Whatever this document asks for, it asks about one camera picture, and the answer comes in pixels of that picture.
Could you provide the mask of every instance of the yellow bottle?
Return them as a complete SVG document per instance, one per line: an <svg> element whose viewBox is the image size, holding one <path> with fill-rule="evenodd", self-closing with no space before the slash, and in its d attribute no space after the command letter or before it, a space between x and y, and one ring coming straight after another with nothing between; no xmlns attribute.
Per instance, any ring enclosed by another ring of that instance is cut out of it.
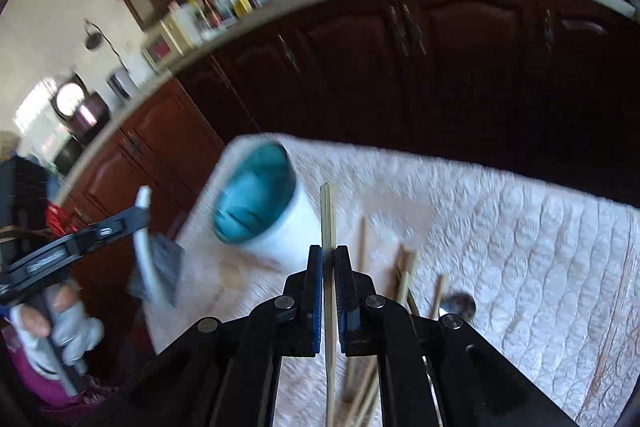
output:
<svg viewBox="0 0 640 427"><path fill-rule="evenodd" d="M249 13L253 8L249 0L229 0L231 2L231 6L236 12L236 16L242 17Z"/></svg>

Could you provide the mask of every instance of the white curved object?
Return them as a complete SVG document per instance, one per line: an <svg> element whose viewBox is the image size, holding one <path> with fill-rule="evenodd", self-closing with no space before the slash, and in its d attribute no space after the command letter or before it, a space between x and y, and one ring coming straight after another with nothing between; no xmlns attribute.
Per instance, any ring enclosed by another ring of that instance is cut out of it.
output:
<svg viewBox="0 0 640 427"><path fill-rule="evenodd" d="M140 187L136 197L136 206L149 209L151 205L151 188L146 185ZM160 282L158 272L154 267L153 256L151 254L151 241L149 240L149 229L136 230L133 233L133 247L136 251L136 259L142 275L142 282L145 285L148 300L156 305L171 306L164 291L164 286Z"/></svg>

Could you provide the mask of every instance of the person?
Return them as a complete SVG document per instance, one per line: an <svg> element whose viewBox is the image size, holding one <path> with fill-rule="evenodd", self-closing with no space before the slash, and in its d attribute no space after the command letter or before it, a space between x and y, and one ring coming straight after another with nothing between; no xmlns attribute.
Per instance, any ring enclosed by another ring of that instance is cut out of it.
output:
<svg viewBox="0 0 640 427"><path fill-rule="evenodd" d="M82 361L84 353L100 342L104 328L99 319L85 314L79 286L73 279L47 288L45 296L56 316L55 325L28 304L0 307L0 317L7 321L1 328L2 337L22 383L36 395L34 403L40 411L49 419L71 425L116 391L87 375ZM63 346L66 365L75 365L84 374L86 391L77 396L66 394L54 366L39 347L40 339L46 337Z"/></svg>

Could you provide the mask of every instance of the white quilted tablecloth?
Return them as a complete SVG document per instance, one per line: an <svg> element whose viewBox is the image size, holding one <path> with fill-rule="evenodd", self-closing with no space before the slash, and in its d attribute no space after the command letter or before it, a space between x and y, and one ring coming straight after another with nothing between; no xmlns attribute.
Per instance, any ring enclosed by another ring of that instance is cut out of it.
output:
<svg viewBox="0 0 640 427"><path fill-rule="evenodd" d="M571 418L582 427L615 423L640 373L639 211L475 165L276 138L318 206L322 182L337 185L338 244L352 262L367 217L366 271L379 293L390 292L399 242L415 248L422 315L448 273L452 291L476 299L476 330ZM204 315L231 320L282 292L286 275L224 247L211 230L216 195L261 140L227 147L180 234L177 308L146 306L157 351ZM284 359L274 425L324 425L325 378L324 347L314 359ZM380 411L372 424L381 424Z"/></svg>

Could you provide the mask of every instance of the black handle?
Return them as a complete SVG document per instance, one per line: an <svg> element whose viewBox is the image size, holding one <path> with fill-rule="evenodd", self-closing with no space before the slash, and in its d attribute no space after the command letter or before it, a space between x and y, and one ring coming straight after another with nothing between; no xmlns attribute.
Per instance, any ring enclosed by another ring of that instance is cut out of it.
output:
<svg viewBox="0 0 640 427"><path fill-rule="evenodd" d="M27 304L40 312L49 321L51 331L53 331L53 317L49 311L49 306L47 305L44 295L37 294L32 296L27 301ZM56 346L56 344L51 341L50 335L44 339L40 339L40 347L52 362L53 370L60 377L60 384L62 384L67 395L77 396L87 389L86 380L78 373L76 368L65 365L62 359L62 347Z"/></svg>

